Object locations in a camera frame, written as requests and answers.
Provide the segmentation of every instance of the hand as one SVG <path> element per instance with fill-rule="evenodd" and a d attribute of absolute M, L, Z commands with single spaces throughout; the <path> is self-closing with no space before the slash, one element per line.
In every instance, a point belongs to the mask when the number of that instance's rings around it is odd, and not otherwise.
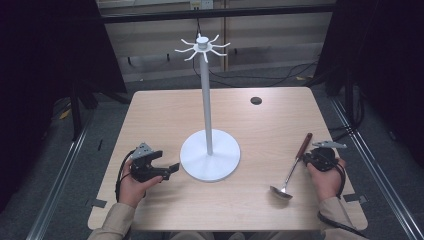
<path fill-rule="evenodd" d="M 130 174 L 130 166 L 132 160 L 128 160 L 122 171 L 122 176 Z M 148 188 L 153 187 L 154 185 L 162 182 L 163 178 L 161 176 L 156 176 L 145 182 L 138 182 L 131 177 L 131 174 L 124 177 L 121 180 L 121 188 L 119 192 L 119 202 L 127 204 L 133 208 L 137 208 L 138 203 L 144 196 L 144 193 Z"/>
<path fill-rule="evenodd" d="M 345 167 L 346 162 L 339 159 L 339 164 Z M 320 172 L 312 164 L 306 165 L 309 170 L 309 173 L 312 177 L 312 183 L 315 186 L 317 192 L 318 201 L 322 202 L 325 199 L 335 197 L 340 188 L 341 177 L 339 172 L 336 169 L 331 169 L 327 172 Z"/>

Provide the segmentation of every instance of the wooden table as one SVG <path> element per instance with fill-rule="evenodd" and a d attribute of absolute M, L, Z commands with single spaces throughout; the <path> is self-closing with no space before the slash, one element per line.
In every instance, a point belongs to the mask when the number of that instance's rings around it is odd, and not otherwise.
<path fill-rule="evenodd" d="M 252 97 L 262 104 L 253 105 Z M 317 230 L 318 203 L 310 175 L 299 162 L 288 185 L 293 196 L 273 196 L 281 187 L 306 134 L 314 141 L 331 140 L 309 88 L 245 88 L 211 90 L 212 127 L 231 134 L 240 145 L 241 160 L 228 178 L 205 183 L 181 167 L 169 181 L 147 192 L 132 229 L 149 231 L 280 231 Z M 137 92 L 131 102 L 88 225 L 99 228 L 115 200 L 115 181 L 126 154 L 145 142 L 163 150 L 155 167 L 179 162 L 184 141 L 204 129 L 201 90 Z M 347 179 L 343 194 L 354 193 Z M 367 220 L 358 202 L 343 204 L 358 229 Z"/>

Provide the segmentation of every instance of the beige sleeve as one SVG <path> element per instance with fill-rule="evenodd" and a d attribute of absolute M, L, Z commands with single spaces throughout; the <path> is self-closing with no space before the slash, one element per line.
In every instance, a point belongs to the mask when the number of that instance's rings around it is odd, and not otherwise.
<path fill-rule="evenodd" d="M 109 210 L 102 228 L 95 229 L 89 240 L 118 240 L 124 238 L 131 226 L 135 209 L 126 204 L 115 203 Z"/>
<path fill-rule="evenodd" d="M 343 225 L 346 225 L 348 227 L 354 228 L 352 225 L 352 222 L 349 219 L 349 216 L 347 215 L 344 207 L 340 203 L 339 199 L 337 197 L 332 197 L 329 199 L 326 199 L 322 201 L 319 204 L 319 211 L 322 215 L 324 215 L 326 218 L 341 223 Z M 334 228 L 330 225 L 327 225 L 325 223 L 322 223 L 321 231 L 323 235 L 325 236 L 325 239 L 327 240 L 335 240 L 335 239 L 366 239 L 359 235 L 356 235 L 354 233 L 351 233 L 349 231 L 340 229 L 340 228 Z"/>

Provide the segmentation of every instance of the round white base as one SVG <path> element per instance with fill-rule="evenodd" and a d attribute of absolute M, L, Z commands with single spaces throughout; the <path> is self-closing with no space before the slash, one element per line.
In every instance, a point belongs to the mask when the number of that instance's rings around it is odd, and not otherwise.
<path fill-rule="evenodd" d="M 213 154 L 208 155 L 205 130 L 192 134 L 181 147 L 181 165 L 192 177 L 205 182 L 229 176 L 240 162 L 240 147 L 228 133 L 212 129 Z"/>

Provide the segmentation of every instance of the metal ladle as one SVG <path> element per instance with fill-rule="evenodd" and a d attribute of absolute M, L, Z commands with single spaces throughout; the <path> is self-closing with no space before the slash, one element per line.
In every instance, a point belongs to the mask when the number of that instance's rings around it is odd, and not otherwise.
<path fill-rule="evenodd" d="M 308 133 L 306 135 L 305 140 L 302 143 L 302 146 L 299 149 L 299 152 L 296 155 L 296 159 L 294 160 L 293 167 L 291 168 L 290 173 L 287 176 L 286 181 L 283 184 L 283 188 L 282 189 L 278 189 L 278 188 L 276 188 L 274 186 L 270 186 L 270 189 L 271 189 L 272 193 L 274 193 L 274 195 L 276 195 L 277 197 L 282 198 L 282 199 L 287 199 L 287 200 L 290 200 L 290 199 L 293 198 L 292 195 L 286 193 L 287 184 L 288 184 L 289 179 L 290 179 L 290 177 L 291 177 L 291 175 L 292 175 L 292 173 L 294 171 L 294 168 L 296 167 L 297 162 L 300 160 L 300 158 L 302 157 L 303 153 L 306 150 L 306 147 L 308 146 L 309 142 L 311 141 L 311 138 L 312 138 L 312 133 Z"/>

